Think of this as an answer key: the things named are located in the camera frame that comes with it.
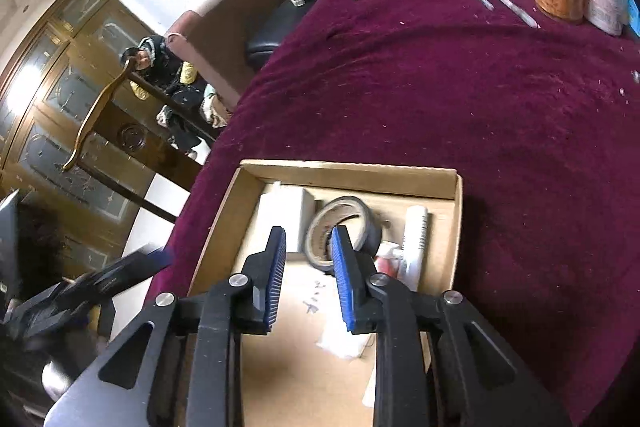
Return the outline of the white marker pen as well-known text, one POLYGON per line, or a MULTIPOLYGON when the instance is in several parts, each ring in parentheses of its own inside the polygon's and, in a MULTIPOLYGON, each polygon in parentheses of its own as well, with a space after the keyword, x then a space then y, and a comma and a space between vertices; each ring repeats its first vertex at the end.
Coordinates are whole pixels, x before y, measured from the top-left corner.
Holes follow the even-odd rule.
POLYGON ((419 289, 424 255, 427 250, 427 228, 428 210, 420 205, 409 207, 405 215, 398 279, 410 291, 419 289))

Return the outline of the clear case red item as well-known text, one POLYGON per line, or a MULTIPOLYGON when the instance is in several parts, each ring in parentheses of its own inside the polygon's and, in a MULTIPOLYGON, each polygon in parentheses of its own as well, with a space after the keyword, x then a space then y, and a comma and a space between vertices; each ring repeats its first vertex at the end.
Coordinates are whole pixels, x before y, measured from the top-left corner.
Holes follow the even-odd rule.
POLYGON ((383 241, 374 256, 376 271, 400 279, 405 269, 404 252, 393 242, 383 241))

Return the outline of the large white charger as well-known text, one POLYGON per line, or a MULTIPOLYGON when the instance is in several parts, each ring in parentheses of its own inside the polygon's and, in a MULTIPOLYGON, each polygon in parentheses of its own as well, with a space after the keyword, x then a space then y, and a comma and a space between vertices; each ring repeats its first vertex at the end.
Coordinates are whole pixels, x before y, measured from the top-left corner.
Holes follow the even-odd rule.
POLYGON ((260 251, 265 247, 273 227, 285 231, 286 252, 303 254, 310 222, 316 213, 316 200, 306 188, 274 182, 257 205, 250 247, 260 251))

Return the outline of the cardboard box tray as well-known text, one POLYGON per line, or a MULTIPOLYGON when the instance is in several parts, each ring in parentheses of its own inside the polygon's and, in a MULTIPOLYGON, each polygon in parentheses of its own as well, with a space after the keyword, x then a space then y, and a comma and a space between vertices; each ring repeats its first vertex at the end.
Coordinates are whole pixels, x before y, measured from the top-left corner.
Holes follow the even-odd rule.
MULTIPOLYGON (((462 215, 462 179, 454 169, 245 159, 227 187, 189 287, 198 295, 262 250, 258 202, 273 185, 303 187, 317 202, 355 195, 398 243, 409 207, 428 211, 420 291, 439 295, 454 283, 462 215)), ((375 339, 350 335, 333 277, 301 254, 286 260, 277 322, 267 336, 242 339, 242 407, 247 426, 369 426, 362 400, 375 339)))

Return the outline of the wooden glass cabinet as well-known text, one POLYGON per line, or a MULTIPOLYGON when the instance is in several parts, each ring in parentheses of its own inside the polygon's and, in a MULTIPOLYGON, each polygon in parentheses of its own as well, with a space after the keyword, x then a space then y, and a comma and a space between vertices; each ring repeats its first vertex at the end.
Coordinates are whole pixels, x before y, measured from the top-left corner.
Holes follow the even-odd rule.
POLYGON ((23 190, 60 220, 66 277, 125 248, 139 208, 78 167, 62 166, 119 57, 149 28, 118 0, 55 0, 1 75, 1 191, 23 190))

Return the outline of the wooden chair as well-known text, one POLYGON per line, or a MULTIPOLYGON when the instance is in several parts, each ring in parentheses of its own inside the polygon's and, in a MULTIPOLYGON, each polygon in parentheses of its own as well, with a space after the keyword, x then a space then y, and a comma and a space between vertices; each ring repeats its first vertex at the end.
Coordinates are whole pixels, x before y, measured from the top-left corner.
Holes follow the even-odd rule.
POLYGON ((96 179, 96 181, 126 198, 134 205, 153 213, 154 216, 160 219, 174 223, 177 220, 176 216, 149 202, 138 193, 129 190, 116 179, 87 164, 82 159, 82 149, 88 138, 96 134, 116 146, 129 157, 141 162, 144 167, 179 185, 183 190, 191 190, 201 166, 195 160, 181 154, 167 140, 135 120, 134 117, 124 112, 113 102, 114 95, 120 85, 129 80, 137 81, 153 98, 157 98, 157 100, 170 107, 195 129, 196 134, 201 139, 214 141, 221 134, 219 129, 207 124, 200 115, 183 108, 177 102, 172 101, 160 89, 153 87, 151 83, 140 77, 136 73, 136 60, 130 58, 122 68, 122 72, 102 89, 96 97, 96 101, 89 108, 87 116, 82 121, 77 132, 72 153, 70 153, 70 157, 61 167, 61 170, 69 172, 78 167, 88 173, 91 178, 96 179))

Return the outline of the seated person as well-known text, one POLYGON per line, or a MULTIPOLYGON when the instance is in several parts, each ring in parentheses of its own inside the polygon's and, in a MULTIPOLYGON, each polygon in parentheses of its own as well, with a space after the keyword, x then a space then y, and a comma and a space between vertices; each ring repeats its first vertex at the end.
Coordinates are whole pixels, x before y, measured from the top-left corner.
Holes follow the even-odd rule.
MULTIPOLYGON (((119 62, 125 66, 130 58, 136 61, 138 75, 185 110, 198 113, 214 129, 221 129, 227 124, 224 108, 218 109, 219 98, 215 88, 191 63, 172 52, 164 37, 150 35, 142 38, 136 46, 122 51, 119 62)), ((167 105, 157 113, 156 122, 169 131, 173 147, 192 159, 198 158, 196 148, 202 139, 193 126, 167 105)))

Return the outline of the maroon velvet tablecloth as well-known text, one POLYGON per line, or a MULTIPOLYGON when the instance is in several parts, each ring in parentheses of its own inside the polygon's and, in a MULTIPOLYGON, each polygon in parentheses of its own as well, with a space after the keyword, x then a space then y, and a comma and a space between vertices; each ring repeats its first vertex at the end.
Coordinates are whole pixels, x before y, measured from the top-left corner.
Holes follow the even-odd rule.
POLYGON ((577 426, 639 421, 639 41, 477 0, 318 0, 254 77, 172 231, 189 288, 244 159, 454 168, 456 284, 577 426))

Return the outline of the white pen on table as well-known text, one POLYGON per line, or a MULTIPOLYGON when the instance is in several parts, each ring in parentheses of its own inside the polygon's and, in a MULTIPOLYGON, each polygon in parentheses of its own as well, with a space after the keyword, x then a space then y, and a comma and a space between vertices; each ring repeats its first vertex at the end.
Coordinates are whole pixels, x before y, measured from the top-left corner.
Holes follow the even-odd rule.
POLYGON ((536 20, 531 17, 524 9, 513 3, 511 0, 498 0, 504 6, 506 6, 512 13, 514 13, 520 20, 522 20, 528 27, 539 28, 536 20))

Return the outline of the blue label snack jar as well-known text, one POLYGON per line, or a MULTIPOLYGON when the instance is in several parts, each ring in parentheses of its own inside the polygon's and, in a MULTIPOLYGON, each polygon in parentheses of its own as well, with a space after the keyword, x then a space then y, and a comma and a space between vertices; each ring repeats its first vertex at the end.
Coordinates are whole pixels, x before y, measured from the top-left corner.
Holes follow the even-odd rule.
POLYGON ((628 32, 634 36, 634 38, 640 38, 639 8, 634 0, 626 0, 624 25, 628 32))

